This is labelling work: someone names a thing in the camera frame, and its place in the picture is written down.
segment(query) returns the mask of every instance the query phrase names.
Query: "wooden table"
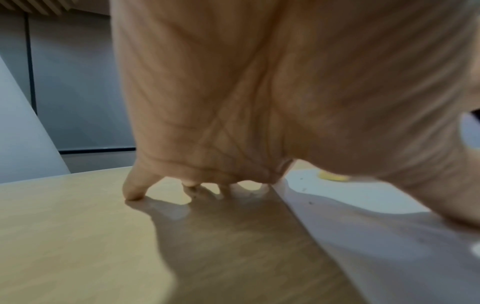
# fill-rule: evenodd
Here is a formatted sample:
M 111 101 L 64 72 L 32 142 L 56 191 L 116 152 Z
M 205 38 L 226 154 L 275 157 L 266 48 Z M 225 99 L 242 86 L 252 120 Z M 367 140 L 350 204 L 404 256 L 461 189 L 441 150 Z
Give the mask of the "wooden table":
M 0 185 L 1 304 L 363 303 L 267 186 L 125 203 L 128 170 Z

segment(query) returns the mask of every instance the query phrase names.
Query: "hand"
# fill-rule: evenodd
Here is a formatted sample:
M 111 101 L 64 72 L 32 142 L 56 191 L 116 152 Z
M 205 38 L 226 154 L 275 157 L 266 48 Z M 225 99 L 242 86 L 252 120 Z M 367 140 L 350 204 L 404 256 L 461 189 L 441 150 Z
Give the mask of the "hand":
M 294 159 L 480 223 L 459 136 L 476 11 L 460 0 L 117 0 L 137 161 L 123 191 L 275 183 Z

